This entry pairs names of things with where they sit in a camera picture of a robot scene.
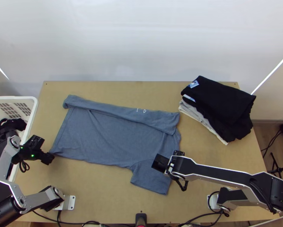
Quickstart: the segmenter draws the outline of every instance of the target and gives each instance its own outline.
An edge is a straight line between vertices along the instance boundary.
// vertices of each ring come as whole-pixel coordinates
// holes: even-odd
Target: black cable
[[[263,149],[263,151],[264,150],[266,150],[265,151],[265,153],[263,154],[263,156],[262,156],[262,158],[264,159],[264,157],[266,156],[266,153],[267,153],[267,150],[273,145],[273,143],[274,143],[274,141],[276,140],[276,138],[282,133],[282,132],[277,132],[276,133],[276,135],[272,138],[272,140],[273,140],[273,142],[272,142],[272,140],[269,142],[269,145],[267,146],[267,148],[265,148],[265,149]]]
[[[59,223],[59,217],[61,216],[61,213],[62,213],[62,210],[59,210],[59,211],[58,211],[58,216],[57,216],[57,218],[56,218],[56,222],[57,222],[57,224],[58,224],[59,227],[62,227],[61,224]]]
[[[22,173],[30,170],[30,166],[28,165],[28,163],[26,163],[24,160],[20,161],[19,163],[19,167],[20,167],[20,171]]]
[[[191,223],[192,221],[195,221],[195,220],[198,219],[198,218],[202,218],[202,217],[204,217],[204,216],[209,216],[209,215],[216,215],[216,214],[219,214],[218,218],[216,219],[215,222],[213,222],[213,223],[210,224],[210,225],[198,225],[198,224],[193,224],[193,223]],[[220,212],[218,212],[218,213],[208,213],[208,214],[199,215],[199,216],[197,216],[197,217],[195,217],[195,218],[193,218],[193,219],[190,219],[189,221],[187,221],[187,222],[185,222],[185,223],[179,224],[178,227],[182,227],[183,225],[193,225],[193,226],[198,226],[198,227],[211,227],[211,226],[215,225],[215,224],[219,221],[219,219],[221,218],[221,216],[222,216],[223,214],[225,214],[225,213],[224,213],[224,210],[222,209],[222,210],[221,210]]]
[[[199,215],[199,216],[197,216],[195,218],[190,219],[189,221],[187,221],[185,223],[179,224],[178,227],[182,227],[183,225],[193,225],[193,226],[197,226],[197,227],[211,227],[211,226],[215,225],[219,221],[219,219],[221,218],[222,215],[224,215],[226,217],[229,217],[229,214],[225,213],[224,209],[220,209],[219,211],[214,211],[211,208],[211,206],[210,206],[210,198],[212,197],[212,195],[214,195],[216,193],[219,193],[219,191],[214,191],[213,193],[211,193],[208,196],[208,206],[209,206],[209,209],[212,211],[212,213],[207,213],[207,214]],[[192,221],[194,221],[194,220],[196,220],[198,218],[201,218],[201,217],[204,217],[204,216],[209,216],[209,215],[216,215],[216,214],[219,214],[218,218],[216,219],[215,222],[211,223],[210,225],[198,225],[198,224],[191,223]]]
[[[49,220],[49,221],[53,221],[53,222],[56,222],[56,223],[57,223],[57,220],[54,220],[54,219],[48,218],[48,217],[46,217],[46,216],[43,216],[43,215],[41,215],[41,214],[39,214],[39,213],[36,213],[34,210],[33,210],[32,212],[35,213],[36,215],[42,217],[42,218],[45,218],[45,219],[47,219],[47,220]],[[59,221],[59,223],[60,223],[60,224],[68,224],[68,225],[85,225],[85,224],[100,225],[100,223],[97,222],[97,221],[87,221],[87,222],[64,222],[64,221]]]
[[[267,204],[270,212],[272,212],[273,214],[276,214],[276,210],[273,208],[272,203],[270,202],[270,200],[266,197],[266,195],[263,193],[262,189],[253,181],[250,181],[250,185],[256,189],[256,191],[262,196],[262,198],[264,199],[265,203]]]
[[[212,192],[209,196],[208,196],[208,207],[209,209],[214,212],[214,213],[219,213],[219,211],[214,211],[211,206],[210,206],[210,198],[212,197],[212,195],[216,194],[216,193],[219,193],[219,191],[215,191],[215,192]]]
[[[276,138],[281,134],[282,132],[280,131],[280,129],[278,130],[278,132],[275,134],[275,136],[270,140],[268,146],[265,149],[262,149],[260,151],[265,151],[263,158],[266,156],[267,150],[273,145],[273,143],[275,142]]]

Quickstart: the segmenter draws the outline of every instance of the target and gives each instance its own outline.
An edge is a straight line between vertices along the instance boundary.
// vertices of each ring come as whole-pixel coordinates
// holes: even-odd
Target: wooden floor
[[[255,134],[258,140],[258,144],[260,149],[264,149],[269,144],[271,138],[276,134],[279,130],[279,124],[272,123],[257,123],[254,124]],[[272,147],[269,148],[266,157],[264,158],[264,162],[266,164],[267,170],[272,169],[272,158],[270,156],[270,152],[273,152],[279,167],[283,167],[283,135],[278,136],[275,143]],[[248,227],[250,225],[255,225],[257,223],[261,223],[262,221],[243,221],[243,222],[219,222],[214,227]],[[62,227],[69,227],[73,225],[62,225]],[[261,225],[262,227],[283,227],[283,219],[275,220],[274,222]],[[14,222],[9,225],[9,227],[57,227],[57,224],[49,224],[49,223],[26,223],[26,222]]]

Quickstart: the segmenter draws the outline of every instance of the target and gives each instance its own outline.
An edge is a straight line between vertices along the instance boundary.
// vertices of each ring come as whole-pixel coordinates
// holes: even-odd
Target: gray folded shirt
[[[166,195],[170,179],[151,168],[156,154],[179,149],[179,113],[114,106],[69,95],[50,153],[133,172],[131,183]]]

